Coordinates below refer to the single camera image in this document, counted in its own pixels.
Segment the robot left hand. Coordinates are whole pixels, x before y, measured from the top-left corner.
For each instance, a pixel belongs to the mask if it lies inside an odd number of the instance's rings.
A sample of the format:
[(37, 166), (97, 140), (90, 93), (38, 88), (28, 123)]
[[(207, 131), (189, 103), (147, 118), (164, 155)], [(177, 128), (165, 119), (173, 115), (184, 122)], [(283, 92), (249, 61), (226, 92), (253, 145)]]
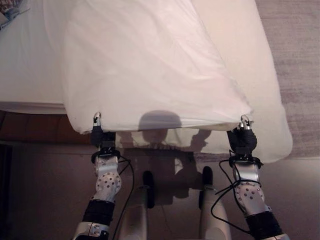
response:
[(96, 112), (93, 116), (93, 126), (90, 134), (90, 142), (97, 148), (115, 148), (116, 133), (104, 132), (101, 126), (101, 113)]

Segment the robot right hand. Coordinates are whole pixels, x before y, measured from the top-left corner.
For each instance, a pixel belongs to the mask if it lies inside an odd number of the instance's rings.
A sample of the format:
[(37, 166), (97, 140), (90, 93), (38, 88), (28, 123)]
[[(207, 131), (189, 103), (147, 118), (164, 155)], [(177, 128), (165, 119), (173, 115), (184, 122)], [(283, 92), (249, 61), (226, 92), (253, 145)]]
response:
[(252, 130), (252, 121), (247, 115), (240, 117), (238, 126), (227, 131), (231, 150), (239, 155), (251, 155), (257, 147), (257, 137)]

